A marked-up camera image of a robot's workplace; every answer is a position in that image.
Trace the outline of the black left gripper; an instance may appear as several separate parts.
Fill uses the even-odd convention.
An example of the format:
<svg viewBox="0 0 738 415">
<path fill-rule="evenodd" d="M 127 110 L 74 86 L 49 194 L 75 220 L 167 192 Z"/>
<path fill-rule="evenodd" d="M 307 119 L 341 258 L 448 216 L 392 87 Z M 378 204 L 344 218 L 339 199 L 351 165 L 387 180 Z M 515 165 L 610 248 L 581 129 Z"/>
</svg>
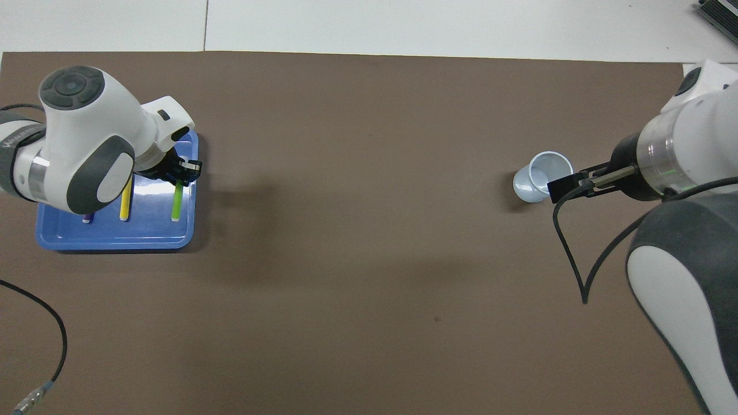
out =
<svg viewBox="0 0 738 415">
<path fill-rule="evenodd" d="M 150 180 L 168 181 L 173 186 L 181 184 L 188 187 L 199 178 L 202 166 L 199 160 L 182 159 L 176 149 L 171 148 L 156 165 L 146 169 L 135 168 L 134 173 Z"/>
</svg>

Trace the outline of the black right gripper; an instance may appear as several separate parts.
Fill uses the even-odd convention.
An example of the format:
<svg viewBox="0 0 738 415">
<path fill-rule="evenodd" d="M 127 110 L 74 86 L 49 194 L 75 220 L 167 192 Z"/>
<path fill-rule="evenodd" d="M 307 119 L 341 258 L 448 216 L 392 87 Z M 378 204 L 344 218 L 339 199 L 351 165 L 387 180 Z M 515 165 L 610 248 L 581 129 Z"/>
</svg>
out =
<svg viewBox="0 0 738 415">
<path fill-rule="evenodd" d="M 634 168 L 633 172 L 612 182 L 620 192 L 631 199 L 643 202 L 664 199 L 664 196 L 651 187 L 646 179 L 644 179 L 643 174 L 640 173 L 637 160 L 637 146 L 640 136 L 640 133 L 635 133 L 620 140 L 612 151 L 609 162 L 584 168 L 577 173 L 548 182 L 547 189 L 551 203 L 556 205 L 569 192 L 585 186 L 588 181 L 591 181 L 592 177 L 602 176 L 607 171 L 608 173 L 612 173 L 631 167 Z M 579 197 L 593 198 L 599 196 L 601 192 L 595 190 L 593 187 L 588 187 L 588 190 L 585 189 L 583 191 L 579 189 L 579 194 L 573 196 L 572 199 Z"/>
</svg>

